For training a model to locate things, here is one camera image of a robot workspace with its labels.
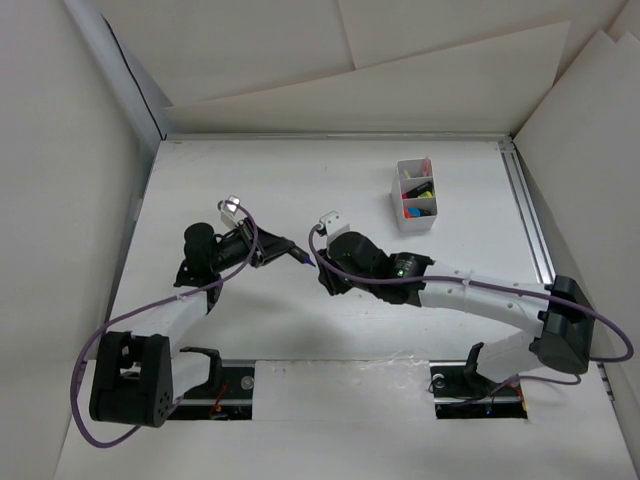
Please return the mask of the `purple tip black highlighter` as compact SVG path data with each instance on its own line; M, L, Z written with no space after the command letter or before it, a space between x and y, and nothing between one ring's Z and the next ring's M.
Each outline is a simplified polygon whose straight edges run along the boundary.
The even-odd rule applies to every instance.
M310 265L311 267L316 267L314 261L310 254L306 251L302 250L298 246L293 246L288 250L288 254L297 260L301 264Z

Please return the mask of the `pink cap black highlighter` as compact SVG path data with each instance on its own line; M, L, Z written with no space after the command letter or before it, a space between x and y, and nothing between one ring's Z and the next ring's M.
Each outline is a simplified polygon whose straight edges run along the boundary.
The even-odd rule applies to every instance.
M403 199L418 198L425 192L429 192L429 191L430 191L430 188L427 185L420 185L411 190L408 190L407 192L404 192L402 194L402 198Z

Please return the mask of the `yellow cap black highlighter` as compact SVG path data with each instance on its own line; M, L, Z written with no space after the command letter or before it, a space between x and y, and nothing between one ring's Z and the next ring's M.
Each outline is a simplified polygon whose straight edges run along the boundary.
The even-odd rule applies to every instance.
M402 194L404 199L431 198L434 196L434 186L432 181L427 181Z

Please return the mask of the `pink clear pen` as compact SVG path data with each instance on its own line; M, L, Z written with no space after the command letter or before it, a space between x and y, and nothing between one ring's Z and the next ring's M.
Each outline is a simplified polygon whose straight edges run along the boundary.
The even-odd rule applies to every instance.
M429 157L425 157L423 159L422 172L423 172L423 176L424 177L431 177L433 175L433 173L432 173L432 162L431 162L431 159Z

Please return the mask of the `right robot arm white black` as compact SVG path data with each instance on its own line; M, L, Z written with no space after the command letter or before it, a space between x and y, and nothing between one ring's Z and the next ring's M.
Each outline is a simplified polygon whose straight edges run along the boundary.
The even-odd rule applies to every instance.
M471 347L462 381L473 393L542 367L575 377L588 370L594 319L568 277L519 287L425 255L387 254L355 231L329 235L313 254L318 280L332 296L358 289L391 305L458 311L515 328L502 340Z

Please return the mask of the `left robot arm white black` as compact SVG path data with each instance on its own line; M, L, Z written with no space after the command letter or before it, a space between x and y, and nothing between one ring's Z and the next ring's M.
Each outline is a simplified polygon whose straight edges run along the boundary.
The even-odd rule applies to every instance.
M223 272L240 265L258 268L283 255L310 261L293 241L249 219L225 235L207 223L188 227L174 296L100 340L89 402L92 420L158 428L186 394L219 393L225 383L219 352L188 347L182 340L218 302Z

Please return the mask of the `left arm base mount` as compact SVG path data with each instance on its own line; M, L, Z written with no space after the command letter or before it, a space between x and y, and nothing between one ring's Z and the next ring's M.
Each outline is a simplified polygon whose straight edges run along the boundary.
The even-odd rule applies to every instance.
M181 353L209 360L210 379L194 386L168 417L172 421L248 421L252 419L255 360L223 360L218 350L185 347Z

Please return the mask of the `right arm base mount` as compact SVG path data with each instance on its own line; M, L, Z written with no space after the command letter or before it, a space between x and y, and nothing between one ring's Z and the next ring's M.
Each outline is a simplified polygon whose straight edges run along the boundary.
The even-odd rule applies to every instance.
M472 346L464 361L442 360L429 364L427 391L433 396L438 420L528 418L518 384L497 390L498 383L477 373L483 346L483 343Z

